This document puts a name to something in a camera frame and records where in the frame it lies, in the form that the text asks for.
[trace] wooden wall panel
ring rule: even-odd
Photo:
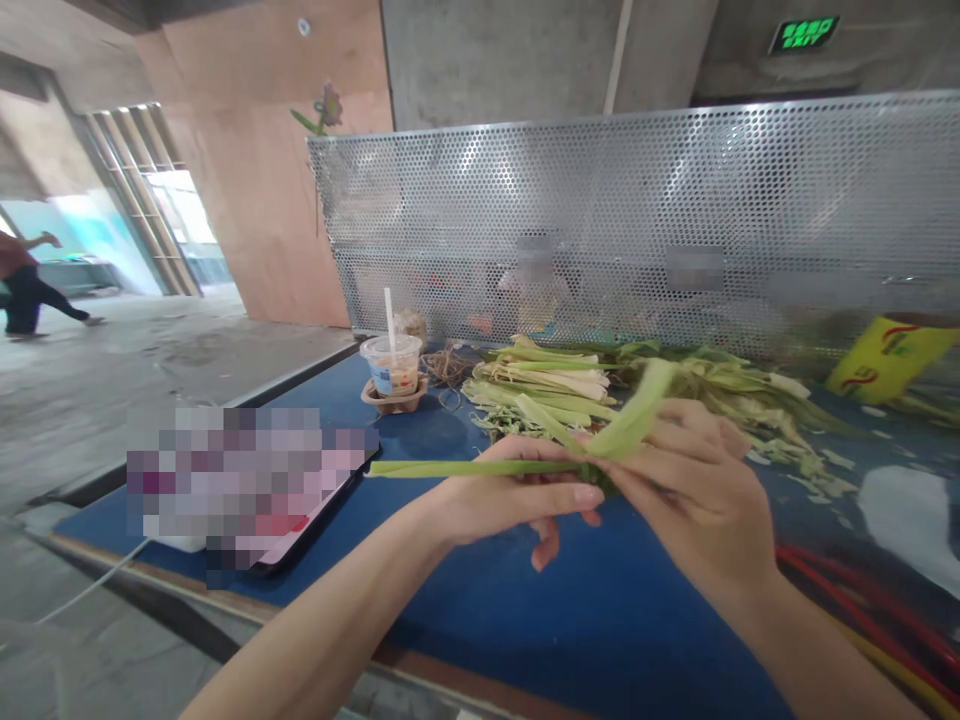
[[[334,132],[393,130],[377,0],[264,0],[137,43],[250,317],[349,326],[290,108],[312,116],[329,78],[344,104]]]

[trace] perforated metal panel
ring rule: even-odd
[[[437,338],[502,343],[519,327],[747,356],[839,351],[877,313],[960,307],[960,93],[318,138],[310,151],[358,332],[385,330],[385,285]]]

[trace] black pants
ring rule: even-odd
[[[17,270],[4,282],[10,290],[7,305],[7,332],[30,335],[37,331],[40,320],[40,305],[49,305],[74,320],[83,322],[90,313],[77,310],[56,288],[37,277],[37,268],[32,265]]]

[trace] red hose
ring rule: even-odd
[[[829,580],[823,577],[816,570],[807,565],[799,557],[796,557],[790,550],[778,547],[777,559],[789,565],[797,572],[804,575],[808,580],[827,593],[838,605],[840,605],[848,615],[860,626],[863,632],[870,638],[874,645],[879,647],[885,653],[898,660],[907,667],[914,675],[919,677],[925,683],[934,688],[947,702],[960,710],[960,696],[946,687],[937,678],[927,672],[926,668],[921,666],[913,659],[883,628],[877,625],[874,620],[863,610],[858,608],[843,591],[833,585]]]
[[[798,547],[784,546],[784,550],[810,563],[820,565],[840,577],[853,590],[863,595],[872,605],[893,616],[933,652],[946,666],[950,674],[960,680],[960,655],[947,642],[928,628],[907,608],[887,595],[871,579],[829,558],[822,558]]]

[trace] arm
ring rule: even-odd
[[[644,516],[797,718],[922,718],[780,574],[766,494],[741,462],[749,443],[700,403],[667,401],[664,414],[674,422],[659,422],[627,462],[591,462]]]
[[[19,245],[23,246],[25,250],[33,250],[34,248],[38,248],[41,245],[46,245],[48,243],[50,245],[53,245],[54,247],[63,247],[60,244],[60,241],[56,238],[56,236],[51,235],[48,232],[43,233],[40,237],[36,237],[33,240],[21,240],[20,238],[14,237],[13,235],[7,235],[6,233],[2,233],[2,234],[7,240],[10,240],[12,242],[18,243]]]
[[[518,437],[478,459],[513,458],[569,460],[558,445]],[[602,500],[597,488],[572,482],[449,478],[398,511],[268,623],[182,717],[333,717],[390,626],[454,545],[530,522],[542,538],[532,558],[539,570],[559,550],[553,516],[580,511],[595,525],[593,511]]]

